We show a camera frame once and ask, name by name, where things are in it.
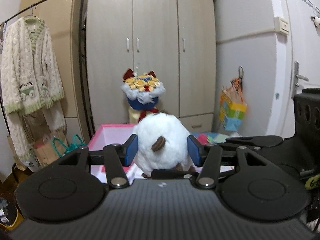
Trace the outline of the white plush toy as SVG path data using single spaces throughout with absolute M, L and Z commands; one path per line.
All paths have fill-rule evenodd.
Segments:
M 167 113 L 150 114 L 133 129 L 138 138 L 134 158 L 143 178 L 151 178 L 154 170 L 195 171 L 188 154 L 190 132 L 176 116 Z

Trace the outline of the colourful patchwork table mat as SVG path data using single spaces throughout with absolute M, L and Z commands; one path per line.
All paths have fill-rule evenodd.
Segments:
M 204 146 L 216 145 L 218 143 L 225 142 L 228 138 L 238 138 L 241 135 L 237 132 L 232 132 L 231 134 L 222 134 L 215 132 L 192 132 L 192 136 L 196 138 L 196 140 Z

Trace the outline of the pink storage box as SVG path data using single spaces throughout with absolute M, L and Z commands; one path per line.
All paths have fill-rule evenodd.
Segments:
M 88 143 L 90 151 L 102 150 L 109 144 L 123 144 L 132 134 L 135 124 L 102 124 L 93 138 Z M 142 171 L 136 164 L 124 167 L 129 183 L 135 178 L 142 178 Z M 98 178 L 102 183 L 107 183 L 104 165 L 91 165 L 91 175 Z

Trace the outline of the colourful paper gift bag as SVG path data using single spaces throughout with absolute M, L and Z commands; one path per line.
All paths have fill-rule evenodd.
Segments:
M 219 118 L 225 131 L 237 132 L 247 111 L 242 91 L 242 78 L 231 80 L 230 87 L 223 87 L 220 93 Z

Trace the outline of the flower bouquet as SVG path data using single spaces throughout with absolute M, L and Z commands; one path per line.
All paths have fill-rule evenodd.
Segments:
M 138 73 L 128 69 L 123 75 L 121 90 L 129 104 L 129 119 L 131 124 L 137 124 L 150 114 L 159 113 L 157 105 L 165 93 L 163 83 L 159 81 L 154 71 Z

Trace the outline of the cream fluffy trousers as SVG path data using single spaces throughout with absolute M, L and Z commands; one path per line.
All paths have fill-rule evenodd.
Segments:
M 40 113 L 44 116 L 51 134 L 60 135 L 66 133 L 67 125 L 59 101 L 55 102 L 49 109 L 41 109 Z M 17 112 L 6 114 L 6 117 L 17 157 L 21 162 L 26 163 L 31 158 L 36 157 L 32 146 L 33 143 L 28 139 L 22 118 Z

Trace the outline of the brown paper bag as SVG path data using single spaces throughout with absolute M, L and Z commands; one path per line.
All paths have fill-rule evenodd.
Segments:
M 55 148 L 52 146 L 52 141 L 47 140 L 43 142 L 43 139 L 40 139 L 33 143 L 33 149 L 35 151 L 35 155 L 40 162 L 42 167 L 48 166 L 49 164 L 53 163 L 57 159 L 60 158 L 60 155 L 63 155 L 66 149 L 59 143 L 55 142 Z

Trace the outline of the cream fluffy cardigan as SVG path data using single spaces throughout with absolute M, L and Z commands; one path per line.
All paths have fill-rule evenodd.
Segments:
M 31 114 L 65 97 L 49 28 L 35 16 L 7 27 L 1 63 L 7 114 Z

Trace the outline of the beige wardrobe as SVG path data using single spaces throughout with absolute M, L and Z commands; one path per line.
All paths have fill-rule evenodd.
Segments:
M 88 0 L 87 84 L 93 132 L 129 121 L 121 91 L 127 69 L 154 71 L 158 107 L 192 132 L 212 127 L 216 76 L 213 0 Z

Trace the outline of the black clothes rack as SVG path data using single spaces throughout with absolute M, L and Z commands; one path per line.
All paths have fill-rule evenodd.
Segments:
M 65 98 L 61 100 L 67 139 L 78 134 L 84 142 L 93 135 L 87 84 L 85 13 L 88 0 L 20 0 L 23 16 L 36 4 L 34 14 L 49 28 Z

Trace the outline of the white door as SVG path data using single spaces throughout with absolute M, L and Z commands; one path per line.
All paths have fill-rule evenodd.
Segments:
M 319 0 L 271 0 L 276 35 L 276 78 L 267 134 L 290 137 L 294 134 L 294 62 L 299 74 L 297 94 L 304 88 L 319 87 Z

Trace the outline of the teal handled bag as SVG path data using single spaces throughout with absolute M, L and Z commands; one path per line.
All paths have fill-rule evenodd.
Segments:
M 57 149 L 56 144 L 59 146 L 62 146 L 62 153 Z M 72 152 L 73 150 L 76 150 L 79 147 L 86 147 L 87 144 L 83 142 L 81 137 L 78 134 L 73 135 L 72 143 L 67 146 L 61 139 L 54 138 L 52 139 L 52 147 L 55 153 L 59 156 L 59 158 L 63 157 L 64 155 L 68 154 L 69 152 Z

